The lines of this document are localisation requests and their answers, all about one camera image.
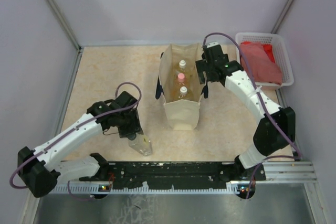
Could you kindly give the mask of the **yellow liquid bottle white cap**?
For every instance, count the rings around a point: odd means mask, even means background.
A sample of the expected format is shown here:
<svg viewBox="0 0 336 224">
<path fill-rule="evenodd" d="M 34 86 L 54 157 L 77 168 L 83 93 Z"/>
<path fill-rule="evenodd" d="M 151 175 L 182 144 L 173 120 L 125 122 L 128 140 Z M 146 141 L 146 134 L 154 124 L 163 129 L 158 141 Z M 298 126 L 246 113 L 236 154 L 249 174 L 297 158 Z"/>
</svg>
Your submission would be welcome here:
<svg viewBox="0 0 336 224">
<path fill-rule="evenodd" d="M 191 69 L 187 65 L 185 60 L 180 60 L 174 67 L 173 67 L 173 72 L 175 74 L 183 73 L 183 74 L 190 74 Z"/>
</svg>

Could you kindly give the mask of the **pink cap orange bottle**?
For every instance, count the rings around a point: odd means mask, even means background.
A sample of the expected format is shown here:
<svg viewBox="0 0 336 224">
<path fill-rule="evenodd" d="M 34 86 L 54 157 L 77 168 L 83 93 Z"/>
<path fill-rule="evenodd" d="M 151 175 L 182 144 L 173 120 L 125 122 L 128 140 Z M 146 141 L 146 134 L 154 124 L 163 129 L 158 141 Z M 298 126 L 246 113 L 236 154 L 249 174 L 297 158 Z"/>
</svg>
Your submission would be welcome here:
<svg viewBox="0 0 336 224">
<path fill-rule="evenodd" d="M 190 88 L 191 86 L 191 75 L 185 73 L 178 73 L 174 76 L 173 79 L 173 87 L 180 88 L 180 87 L 187 87 Z"/>
</svg>

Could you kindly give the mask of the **amber bottle white cap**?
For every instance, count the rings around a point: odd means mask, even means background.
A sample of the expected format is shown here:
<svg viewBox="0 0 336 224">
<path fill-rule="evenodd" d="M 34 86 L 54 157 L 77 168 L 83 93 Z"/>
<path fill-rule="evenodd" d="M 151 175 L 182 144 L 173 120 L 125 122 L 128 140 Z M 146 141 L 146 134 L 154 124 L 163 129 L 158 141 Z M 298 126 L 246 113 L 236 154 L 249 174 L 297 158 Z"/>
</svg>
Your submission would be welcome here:
<svg viewBox="0 0 336 224">
<path fill-rule="evenodd" d="M 172 100 L 173 102 L 178 100 L 194 100 L 194 94 L 192 90 L 186 86 L 175 87 L 172 91 Z"/>
</svg>

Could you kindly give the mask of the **clear bottle black cap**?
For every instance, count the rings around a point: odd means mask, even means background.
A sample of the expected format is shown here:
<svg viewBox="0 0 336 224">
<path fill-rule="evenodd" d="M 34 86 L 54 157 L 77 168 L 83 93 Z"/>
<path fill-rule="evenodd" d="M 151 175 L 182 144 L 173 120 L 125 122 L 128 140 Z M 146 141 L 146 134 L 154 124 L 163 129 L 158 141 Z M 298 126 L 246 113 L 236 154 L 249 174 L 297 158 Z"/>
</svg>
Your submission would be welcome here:
<svg viewBox="0 0 336 224">
<path fill-rule="evenodd" d="M 128 145 L 143 156 L 152 155 L 152 145 L 149 138 L 144 134 L 136 133 L 128 140 Z"/>
</svg>

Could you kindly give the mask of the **beige canvas bag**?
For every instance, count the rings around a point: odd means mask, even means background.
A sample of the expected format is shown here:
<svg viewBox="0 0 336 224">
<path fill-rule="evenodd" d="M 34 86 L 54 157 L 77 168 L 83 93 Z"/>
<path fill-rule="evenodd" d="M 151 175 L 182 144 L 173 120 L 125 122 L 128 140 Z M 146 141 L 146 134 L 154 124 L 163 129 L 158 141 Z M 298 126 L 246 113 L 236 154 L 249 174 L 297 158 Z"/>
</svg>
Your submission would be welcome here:
<svg viewBox="0 0 336 224">
<path fill-rule="evenodd" d="M 160 56 L 159 75 L 155 98 L 163 98 L 163 107 L 167 122 L 174 130 L 191 131 L 197 127 L 201 99 L 207 98 L 205 84 L 200 84 L 196 70 L 196 61 L 201 60 L 200 44 L 181 46 L 170 44 Z M 186 63 L 186 83 L 184 86 L 191 93 L 189 98 L 179 99 L 180 88 L 177 87 L 178 66 L 180 61 Z"/>
</svg>

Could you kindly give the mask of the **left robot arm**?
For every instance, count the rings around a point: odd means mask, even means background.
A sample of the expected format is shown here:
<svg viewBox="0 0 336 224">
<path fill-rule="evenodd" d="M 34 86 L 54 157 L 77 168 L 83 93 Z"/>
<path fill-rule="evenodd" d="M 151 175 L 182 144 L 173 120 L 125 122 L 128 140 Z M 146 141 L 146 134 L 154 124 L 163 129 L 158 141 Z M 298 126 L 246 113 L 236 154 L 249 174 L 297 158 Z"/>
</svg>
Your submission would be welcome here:
<svg viewBox="0 0 336 224">
<path fill-rule="evenodd" d="M 115 99 L 94 103 L 73 125 L 46 143 L 18 152 L 16 174 L 36 198 L 49 194 L 57 184 L 71 180 L 98 181 L 109 176 L 109 162 L 99 153 L 77 161 L 64 157 L 94 136 L 112 127 L 131 141 L 143 135 L 139 99 L 123 91 Z"/>
</svg>

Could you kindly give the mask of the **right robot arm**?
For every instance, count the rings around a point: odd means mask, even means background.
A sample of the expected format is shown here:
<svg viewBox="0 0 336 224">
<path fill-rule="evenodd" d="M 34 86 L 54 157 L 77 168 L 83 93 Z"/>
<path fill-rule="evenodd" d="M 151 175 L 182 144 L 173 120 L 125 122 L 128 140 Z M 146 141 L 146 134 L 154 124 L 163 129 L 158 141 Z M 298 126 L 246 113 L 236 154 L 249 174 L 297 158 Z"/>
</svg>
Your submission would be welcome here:
<svg viewBox="0 0 336 224">
<path fill-rule="evenodd" d="M 282 108 L 262 90 L 255 89 L 243 67 L 236 60 L 229 61 L 218 43 L 203 46 L 202 58 L 196 62 L 196 69 L 200 83 L 221 83 L 241 100 L 258 123 L 253 143 L 235 159 L 234 172 L 239 179 L 248 179 L 254 166 L 288 146 L 289 141 L 295 141 L 294 110 Z"/>
</svg>

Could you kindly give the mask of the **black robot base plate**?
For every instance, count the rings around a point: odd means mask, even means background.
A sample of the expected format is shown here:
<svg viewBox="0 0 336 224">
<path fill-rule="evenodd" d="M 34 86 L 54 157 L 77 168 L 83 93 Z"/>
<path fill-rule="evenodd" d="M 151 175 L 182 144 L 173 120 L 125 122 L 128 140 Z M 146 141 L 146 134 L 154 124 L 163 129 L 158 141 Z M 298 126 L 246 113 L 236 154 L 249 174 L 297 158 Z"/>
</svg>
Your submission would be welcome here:
<svg viewBox="0 0 336 224">
<path fill-rule="evenodd" d="M 266 180 L 263 166 L 240 170 L 231 162 L 109 162 L 92 177 L 81 182 L 104 182 L 101 191 L 147 187 L 154 192 L 209 191 L 228 189 L 229 183 L 238 182 L 240 198 L 251 198 L 255 183 Z"/>
</svg>

